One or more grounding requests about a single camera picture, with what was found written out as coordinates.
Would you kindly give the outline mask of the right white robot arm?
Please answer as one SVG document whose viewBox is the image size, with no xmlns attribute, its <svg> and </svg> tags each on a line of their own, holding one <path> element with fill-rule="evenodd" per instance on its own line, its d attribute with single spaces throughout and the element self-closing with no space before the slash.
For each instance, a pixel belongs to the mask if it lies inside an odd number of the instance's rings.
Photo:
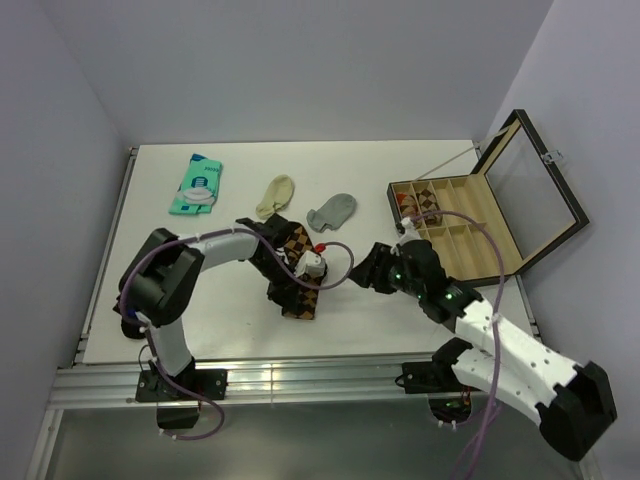
<svg viewBox="0 0 640 480">
<path fill-rule="evenodd" d="M 582 460 L 616 420 L 609 378 L 599 365 L 581 365 L 495 314 L 492 302 L 445 273 L 430 242 L 375 243 L 349 277 L 362 288 L 415 298 L 453 335 L 430 360 L 403 365 L 406 393 L 461 386 L 494 393 L 571 461 Z"/>
</svg>

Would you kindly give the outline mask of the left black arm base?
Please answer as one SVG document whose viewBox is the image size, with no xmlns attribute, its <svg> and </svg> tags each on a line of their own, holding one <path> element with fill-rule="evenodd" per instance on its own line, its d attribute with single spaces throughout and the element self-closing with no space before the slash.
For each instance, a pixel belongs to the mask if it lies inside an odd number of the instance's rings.
<svg viewBox="0 0 640 480">
<path fill-rule="evenodd" d="M 225 398 L 228 385 L 226 369 L 198 369 L 192 360 L 179 375 L 164 376 L 158 367 L 149 362 L 138 378 L 135 402 L 156 405 L 156 423 L 163 434 L 181 440 L 207 438 L 218 433 L 226 415 L 218 404 Z M 216 426 L 211 432 L 187 434 L 200 420 L 205 406 L 218 414 Z"/>
</svg>

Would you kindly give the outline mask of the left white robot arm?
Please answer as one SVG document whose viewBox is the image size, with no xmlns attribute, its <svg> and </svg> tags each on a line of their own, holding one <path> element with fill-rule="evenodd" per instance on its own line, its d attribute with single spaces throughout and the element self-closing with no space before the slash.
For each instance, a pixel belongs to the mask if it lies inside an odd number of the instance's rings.
<svg viewBox="0 0 640 480">
<path fill-rule="evenodd" d="M 139 327 L 149 328 L 164 369 L 158 385 L 172 399 L 187 397 L 195 386 L 195 360 L 186 345 L 182 314 L 202 272 L 247 260 L 268 280 L 267 298 L 284 316 L 302 319 L 313 317 L 317 300 L 305 285 L 324 278 L 323 273 L 290 277 L 314 246 L 300 223 L 279 215 L 264 223 L 242 218 L 220 235 L 205 235 L 191 244 L 179 238 L 165 228 L 152 231 L 119 281 L 125 300 L 114 306 L 125 336 L 141 338 Z"/>
</svg>

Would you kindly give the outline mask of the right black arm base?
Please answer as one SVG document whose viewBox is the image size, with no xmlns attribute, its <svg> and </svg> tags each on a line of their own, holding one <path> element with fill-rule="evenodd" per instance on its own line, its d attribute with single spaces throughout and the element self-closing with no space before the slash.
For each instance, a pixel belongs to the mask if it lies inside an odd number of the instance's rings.
<svg viewBox="0 0 640 480">
<path fill-rule="evenodd" d="M 461 423 L 472 417 L 471 394 L 475 388 L 460 383 L 447 365 L 433 361 L 405 362 L 394 383 L 407 395 L 425 394 L 437 420 Z"/>
</svg>

